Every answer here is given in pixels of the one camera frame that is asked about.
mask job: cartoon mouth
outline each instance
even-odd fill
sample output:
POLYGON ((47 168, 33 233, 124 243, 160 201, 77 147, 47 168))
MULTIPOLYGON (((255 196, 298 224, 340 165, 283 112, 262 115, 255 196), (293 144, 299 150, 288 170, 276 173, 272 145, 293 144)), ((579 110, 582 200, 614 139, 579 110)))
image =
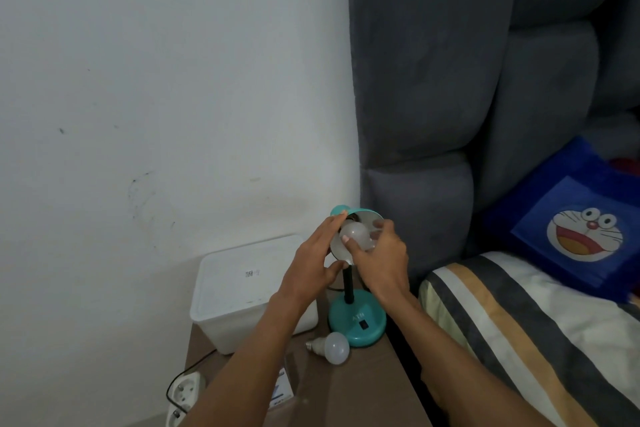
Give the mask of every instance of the cartoon mouth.
POLYGON ((576 255, 593 255, 603 252, 604 248, 588 236, 563 227, 556 227, 558 243, 568 252, 576 255))

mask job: wall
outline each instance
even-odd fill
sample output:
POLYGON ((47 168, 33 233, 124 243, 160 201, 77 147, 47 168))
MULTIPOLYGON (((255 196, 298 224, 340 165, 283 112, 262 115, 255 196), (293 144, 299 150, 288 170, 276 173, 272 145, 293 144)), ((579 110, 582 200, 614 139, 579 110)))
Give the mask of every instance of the wall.
POLYGON ((164 411, 198 259, 358 202, 348 0, 0 0, 0 410, 164 411))

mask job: teal lamp base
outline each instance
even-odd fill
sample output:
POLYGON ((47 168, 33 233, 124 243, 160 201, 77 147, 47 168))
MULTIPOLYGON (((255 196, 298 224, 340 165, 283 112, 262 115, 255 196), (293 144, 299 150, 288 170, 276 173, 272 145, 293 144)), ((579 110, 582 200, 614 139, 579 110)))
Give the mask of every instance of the teal lamp base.
POLYGON ((353 303, 344 300, 344 293, 329 308, 329 326, 342 333, 354 348, 363 348, 376 342, 387 327, 387 314, 372 293, 355 289, 353 303))

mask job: electrical outlet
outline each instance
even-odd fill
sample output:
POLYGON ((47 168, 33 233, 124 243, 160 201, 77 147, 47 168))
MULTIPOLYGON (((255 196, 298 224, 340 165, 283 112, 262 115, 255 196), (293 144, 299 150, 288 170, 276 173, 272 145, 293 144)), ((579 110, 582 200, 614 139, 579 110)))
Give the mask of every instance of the electrical outlet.
MULTIPOLYGON (((173 382, 169 389, 169 398, 180 405, 187 412, 198 401, 205 388, 203 375, 197 371, 181 376, 173 382)), ((169 405, 166 417, 166 427, 177 427, 186 417, 185 413, 174 405, 169 405)))

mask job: cartoon face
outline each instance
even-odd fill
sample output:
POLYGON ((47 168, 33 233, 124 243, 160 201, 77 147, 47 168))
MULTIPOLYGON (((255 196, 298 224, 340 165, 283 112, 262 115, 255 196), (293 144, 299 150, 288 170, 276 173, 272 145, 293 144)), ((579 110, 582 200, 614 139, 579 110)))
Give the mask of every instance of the cartoon face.
POLYGON ((597 208, 556 214, 547 227, 547 237, 556 250, 579 262, 597 262, 614 253, 623 242, 616 228, 618 219, 597 208))

